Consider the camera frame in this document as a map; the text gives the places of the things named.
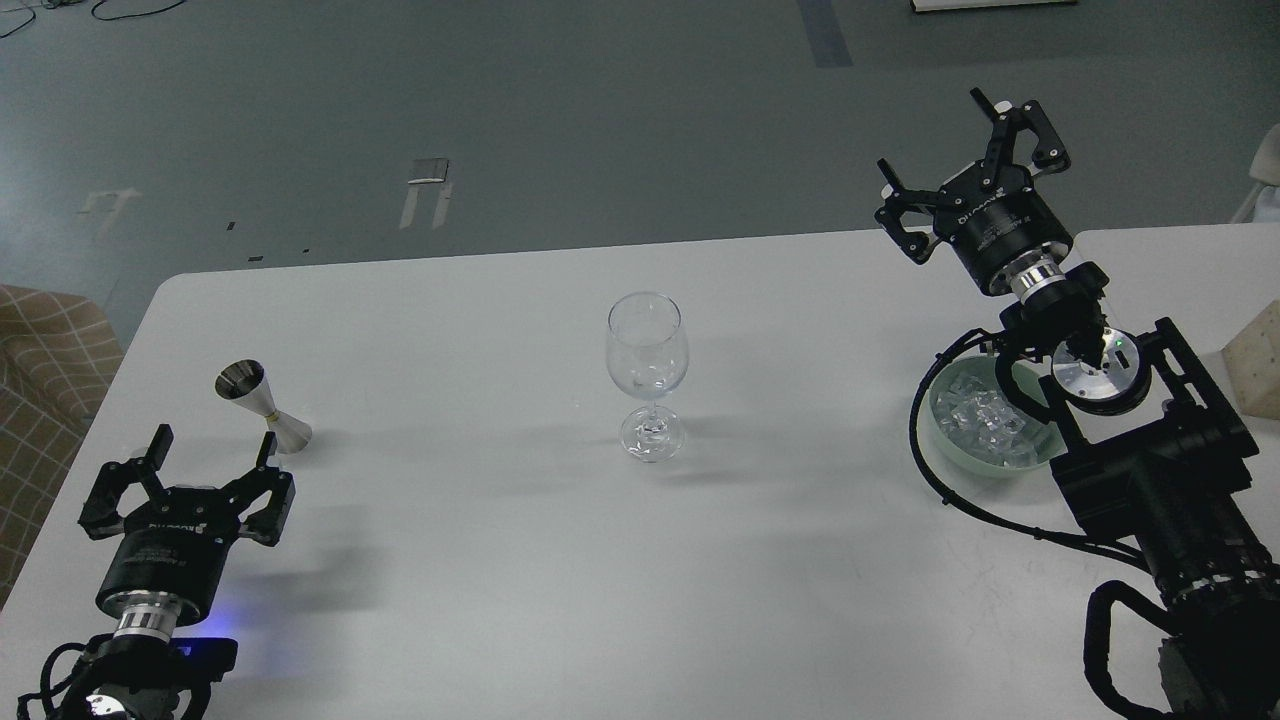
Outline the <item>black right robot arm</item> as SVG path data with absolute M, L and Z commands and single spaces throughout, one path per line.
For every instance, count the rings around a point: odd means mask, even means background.
M 1147 571 L 1158 602 L 1106 582 L 1085 610 L 1083 669 L 1124 719 L 1277 716 L 1277 564 L 1234 495 L 1252 483 L 1254 437 L 1167 318 L 1140 334 L 1114 327 L 1093 263 L 1064 269 L 1074 240 L 1036 187 L 1070 155 L 1036 100 L 970 91 L 991 126 L 984 154 L 936 190 L 906 187 L 886 160 L 876 220 L 906 258 L 950 246 L 986 296 L 1012 296 L 1001 331 L 972 329 L 934 357 L 909 411 L 924 480 L 968 516 Z M 992 514 L 941 480 L 918 423 L 942 372 L 972 348 L 1065 448 L 1052 478 L 1079 529 L 1046 530 Z

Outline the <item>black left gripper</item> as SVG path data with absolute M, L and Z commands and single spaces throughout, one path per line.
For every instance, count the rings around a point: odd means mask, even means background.
M 180 616 L 207 616 L 236 539 L 264 547 L 282 541 L 296 487 L 291 473 L 271 465 L 275 432 L 264 434 L 253 466 L 221 489 L 160 482 L 174 438 L 160 424 L 141 456 L 105 462 L 82 505 L 78 524 L 88 538 L 123 536 L 96 594 L 110 616 L 141 594 L 175 598 Z M 132 486 L 148 500 L 123 516 L 119 505 Z

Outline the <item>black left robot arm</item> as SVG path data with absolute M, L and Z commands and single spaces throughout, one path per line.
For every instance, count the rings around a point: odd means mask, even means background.
M 105 462 L 79 511 L 88 538 L 118 538 L 95 602 L 114 630 L 58 646 L 18 719 L 201 719 L 212 687 L 236 666 L 224 637 L 179 637 L 212 610 L 230 548 L 279 543 L 294 498 L 293 477 L 273 465 L 268 432 L 251 469 L 224 486 L 165 486 L 174 441 L 161 424 L 138 457 Z

